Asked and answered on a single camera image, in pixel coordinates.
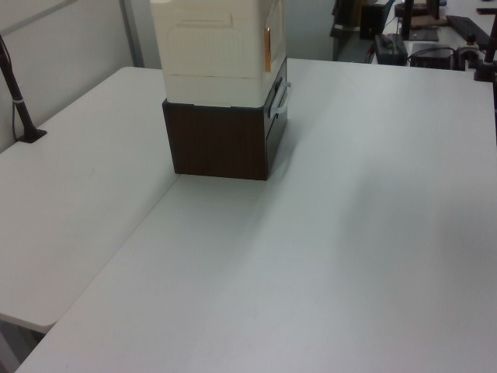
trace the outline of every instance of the printer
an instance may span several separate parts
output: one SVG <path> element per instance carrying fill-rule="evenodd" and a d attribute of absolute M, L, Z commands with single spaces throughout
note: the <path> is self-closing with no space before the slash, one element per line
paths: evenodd
<path fill-rule="evenodd" d="M 177 173 L 267 180 L 285 123 L 286 0 L 151 0 Z"/>

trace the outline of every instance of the white table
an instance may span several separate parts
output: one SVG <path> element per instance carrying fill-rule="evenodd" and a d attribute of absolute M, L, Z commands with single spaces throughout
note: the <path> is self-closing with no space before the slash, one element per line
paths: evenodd
<path fill-rule="evenodd" d="M 125 68 L 0 155 L 0 319 L 46 333 L 177 178 L 162 72 Z"/>
<path fill-rule="evenodd" d="M 495 370 L 492 86 L 288 69 L 269 181 L 180 176 L 19 373 Z"/>

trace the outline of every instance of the dark brown box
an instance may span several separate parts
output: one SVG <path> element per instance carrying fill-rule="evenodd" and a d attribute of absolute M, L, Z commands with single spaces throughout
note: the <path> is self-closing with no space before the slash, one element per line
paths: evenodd
<path fill-rule="evenodd" d="M 269 112 L 287 61 L 260 108 L 162 104 L 176 173 L 267 180 L 287 122 L 287 113 Z"/>

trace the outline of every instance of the gray floor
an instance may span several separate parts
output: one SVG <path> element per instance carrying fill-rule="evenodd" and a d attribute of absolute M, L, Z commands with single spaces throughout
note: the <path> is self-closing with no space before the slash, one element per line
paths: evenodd
<path fill-rule="evenodd" d="M 13 373 L 38 342 L 30 330 L 0 321 L 0 373 Z"/>

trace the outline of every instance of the black stand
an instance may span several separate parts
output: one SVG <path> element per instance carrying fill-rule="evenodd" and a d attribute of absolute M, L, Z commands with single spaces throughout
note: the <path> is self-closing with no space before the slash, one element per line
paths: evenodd
<path fill-rule="evenodd" d="M 405 0 L 402 14 L 401 36 L 403 40 L 410 41 L 438 41 L 436 30 L 411 30 L 414 0 Z"/>
<path fill-rule="evenodd" d="M 7 50 L 2 36 L 0 36 L 0 68 L 2 69 L 3 76 L 7 82 L 7 86 L 9 87 L 12 101 L 14 102 L 14 105 L 16 105 L 17 112 L 19 113 L 19 117 L 21 118 L 24 126 L 24 135 L 18 138 L 17 141 L 32 144 L 39 138 L 42 138 L 45 134 L 47 134 L 47 132 L 34 127 L 34 124 L 31 121 L 30 113 L 24 103 L 23 95 L 17 85 L 14 72 L 12 71 L 12 64 L 9 56 L 7 55 Z"/>
<path fill-rule="evenodd" d="M 474 72 L 474 80 L 476 80 L 477 82 L 495 82 L 494 56 L 496 47 L 497 15 L 495 15 L 492 32 L 490 33 L 490 38 L 488 39 L 487 54 L 485 55 L 485 59 L 483 60 L 483 62 L 480 62 L 478 64 L 478 67 Z"/>

